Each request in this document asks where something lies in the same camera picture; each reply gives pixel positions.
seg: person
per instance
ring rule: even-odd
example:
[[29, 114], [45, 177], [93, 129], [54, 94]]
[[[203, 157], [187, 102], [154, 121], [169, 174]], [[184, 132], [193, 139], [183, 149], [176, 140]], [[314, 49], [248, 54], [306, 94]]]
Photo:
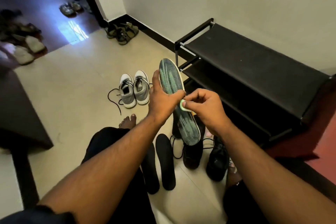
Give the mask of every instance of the person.
[[155, 223], [139, 166], [159, 129], [185, 99], [209, 131], [220, 137], [242, 181], [231, 181], [224, 196], [228, 223], [336, 223], [336, 205], [286, 170], [225, 115], [215, 92], [163, 92], [153, 75], [147, 116], [125, 118], [119, 128], [97, 132], [82, 164], [62, 179], [36, 208], [12, 214], [4, 223]]

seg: person's left arm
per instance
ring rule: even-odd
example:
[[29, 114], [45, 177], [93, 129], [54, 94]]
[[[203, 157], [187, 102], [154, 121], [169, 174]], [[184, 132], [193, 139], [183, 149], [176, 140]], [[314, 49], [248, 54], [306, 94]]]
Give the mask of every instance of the person's left arm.
[[149, 112], [116, 143], [83, 163], [50, 192], [39, 205], [55, 213], [71, 212], [78, 223], [106, 223], [133, 179], [159, 129], [186, 93], [163, 92], [159, 71], [153, 75]]

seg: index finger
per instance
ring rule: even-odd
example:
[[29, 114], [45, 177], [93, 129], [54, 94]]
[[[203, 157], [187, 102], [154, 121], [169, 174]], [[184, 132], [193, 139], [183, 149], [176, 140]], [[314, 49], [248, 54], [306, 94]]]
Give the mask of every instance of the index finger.
[[193, 91], [192, 93], [190, 93], [189, 95], [187, 95], [184, 98], [184, 100], [195, 101], [195, 100], [199, 100], [199, 99], [204, 99], [206, 97], [206, 92], [207, 92], [207, 90], [205, 90], [205, 89], [197, 89], [197, 90]]
[[153, 78], [152, 78], [152, 83], [153, 83], [154, 90], [162, 88], [161, 83], [160, 83], [160, 79], [159, 79], [159, 70], [156, 70], [154, 72]]

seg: dark sleeve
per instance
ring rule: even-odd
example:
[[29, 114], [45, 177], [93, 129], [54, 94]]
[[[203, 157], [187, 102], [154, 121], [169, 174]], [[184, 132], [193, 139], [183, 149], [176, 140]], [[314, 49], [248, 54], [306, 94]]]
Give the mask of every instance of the dark sleeve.
[[44, 205], [37, 205], [33, 209], [13, 213], [0, 220], [0, 224], [76, 224], [72, 213], [55, 214], [52, 209]]

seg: leg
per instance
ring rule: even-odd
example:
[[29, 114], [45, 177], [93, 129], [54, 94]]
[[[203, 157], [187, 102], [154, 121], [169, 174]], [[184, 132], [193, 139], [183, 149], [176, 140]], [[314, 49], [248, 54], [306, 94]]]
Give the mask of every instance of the leg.
[[268, 223], [236, 167], [232, 164], [230, 163], [227, 170], [226, 191], [223, 198], [227, 223], [247, 223], [251, 220], [256, 223]]
[[[135, 116], [131, 116], [131, 120], [126, 117], [119, 128], [103, 128], [97, 132], [90, 141], [82, 163], [122, 138], [135, 126], [135, 123]], [[156, 223], [140, 168], [130, 182], [109, 223], [135, 223], [139, 220], [145, 223]]]

